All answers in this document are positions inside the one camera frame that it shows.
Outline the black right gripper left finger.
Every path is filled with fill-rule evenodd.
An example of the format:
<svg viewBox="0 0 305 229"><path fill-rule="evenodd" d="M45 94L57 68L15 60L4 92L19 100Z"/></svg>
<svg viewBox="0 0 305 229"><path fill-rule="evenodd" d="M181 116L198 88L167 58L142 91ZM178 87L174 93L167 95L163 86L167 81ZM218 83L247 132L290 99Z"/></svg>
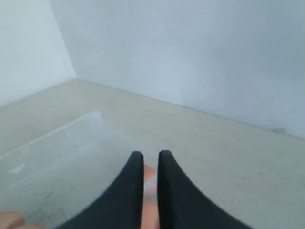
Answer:
<svg viewBox="0 0 305 229"><path fill-rule="evenodd" d="M144 161L131 153L116 179L89 207L59 229L139 229L144 190Z"/></svg>

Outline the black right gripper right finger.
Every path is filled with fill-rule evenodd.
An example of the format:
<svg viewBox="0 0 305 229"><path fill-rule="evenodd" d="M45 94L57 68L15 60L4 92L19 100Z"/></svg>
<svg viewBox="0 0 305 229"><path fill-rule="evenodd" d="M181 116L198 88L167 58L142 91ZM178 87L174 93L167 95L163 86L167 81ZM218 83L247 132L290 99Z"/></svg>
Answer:
<svg viewBox="0 0 305 229"><path fill-rule="evenodd" d="M162 229L250 229L206 197L171 151L158 156L157 199Z"/></svg>

